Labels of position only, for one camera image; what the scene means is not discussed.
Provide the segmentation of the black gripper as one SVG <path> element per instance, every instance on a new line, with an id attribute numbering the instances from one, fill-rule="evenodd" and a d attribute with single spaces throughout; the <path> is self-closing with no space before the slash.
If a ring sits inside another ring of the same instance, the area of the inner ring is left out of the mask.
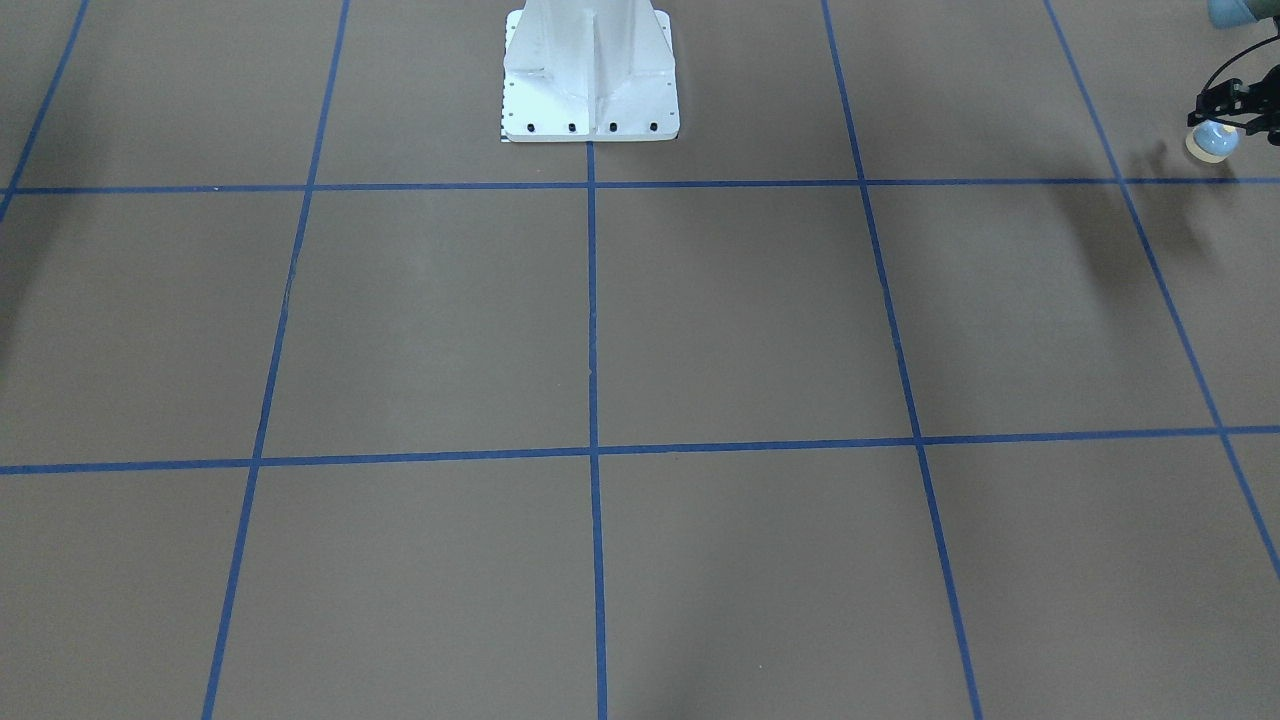
<path id="1" fill-rule="evenodd" d="M 1262 79 L 1245 85 L 1220 82 L 1201 90 L 1196 105 L 1187 117 L 1187 127 L 1206 122 L 1224 122 L 1239 115 L 1251 119 L 1236 122 L 1244 136 L 1263 135 L 1272 146 L 1279 146 L 1279 69 L 1271 68 Z"/>

